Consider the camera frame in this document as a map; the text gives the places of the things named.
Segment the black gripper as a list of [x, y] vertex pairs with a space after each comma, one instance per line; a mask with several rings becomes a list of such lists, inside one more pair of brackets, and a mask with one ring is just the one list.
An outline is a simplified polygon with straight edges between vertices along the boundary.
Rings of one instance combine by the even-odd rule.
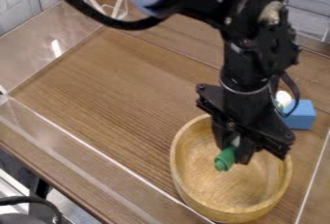
[[197, 106], [212, 117], [217, 147], [225, 150], [237, 139], [237, 164], [248, 165], [261, 151], [285, 160], [292, 150], [296, 135], [276, 111], [272, 89], [271, 83], [252, 92], [226, 85], [197, 86]]

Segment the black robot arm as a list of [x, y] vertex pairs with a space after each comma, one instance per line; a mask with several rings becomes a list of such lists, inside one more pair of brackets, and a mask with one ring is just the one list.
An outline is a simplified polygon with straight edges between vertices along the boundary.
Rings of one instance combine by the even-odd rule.
[[104, 25], [130, 31], [150, 29], [182, 14], [220, 31], [225, 61], [220, 83], [197, 86], [197, 106], [212, 117], [220, 149], [234, 148], [246, 164], [261, 151], [285, 159], [296, 135], [284, 122], [291, 114], [276, 103], [279, 83], [296, 96], [300, 89], [287, 70], [299, 64], [301, 48], [289, 21], [288, 0], [132, 0], [146, 16], [124, 21], [83, 0], [65, 0]]

